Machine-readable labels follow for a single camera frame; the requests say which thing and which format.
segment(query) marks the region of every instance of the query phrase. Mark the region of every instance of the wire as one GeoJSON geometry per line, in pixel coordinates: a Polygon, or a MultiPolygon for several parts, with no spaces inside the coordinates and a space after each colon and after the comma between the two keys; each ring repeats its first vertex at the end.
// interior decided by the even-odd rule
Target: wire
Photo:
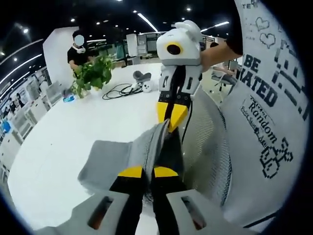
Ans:
{"type": "Polygon", "coordinates": [[[181,138],[181,144],[184,142],[185,135],[186,135],[186,131],[187,131],[187,128],[188,128],[190,119],[191,119],[191,115],[192,115],[192,101],[191,101],[191,104],[190,104],[190,114],[189,114],[189,118],[188,118],[188,121],[187,121],[186,126],[185,126],[184,134],[182,135],[182,138],[181,138]]]}
{"type": "Polygon", "coordinates": [[[109,90],[107,93],[105,93],[102,96],[103,100],[110,100],[110,99],[117,99],[120,97],[124,97],[124,96],[129,96],[129,95],[133,95],[133,94],[138,94],[142,92],[142,87],[137,88],[136,90],[130,89],[129,91],[126,91],[127,89],[129,89],[132,86],[131,83],[122,83],[122,84],[118,84],[115,87],[113,87],[111,90],[109,90]],[[121,90],[116,90],[117,87],[119,86],[126,86],[124,88],[122,88],[121,90]],[[117,92],[118,95],[114,96],[114,97],[110,97],[109,94],[113,93],[113,92],[117,92]]]}

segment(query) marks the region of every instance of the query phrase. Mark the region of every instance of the round white table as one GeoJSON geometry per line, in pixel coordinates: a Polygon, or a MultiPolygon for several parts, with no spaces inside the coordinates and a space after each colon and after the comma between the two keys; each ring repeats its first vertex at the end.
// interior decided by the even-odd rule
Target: round white table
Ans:
{"type": "MultiPolygon", "coordinates": [[[[161,64],[117,68],[102,93],[120,83],[133,83],[133,72],[160,77],[161,64]]],[[[157,124],[159,92],[113,100],[91,94],[70,103],[59,101],[22,144],[8,178],[17,212],[34,230],[58,226],[90,197],[77,176],[94,141],[129,142],[157,124]]]]}

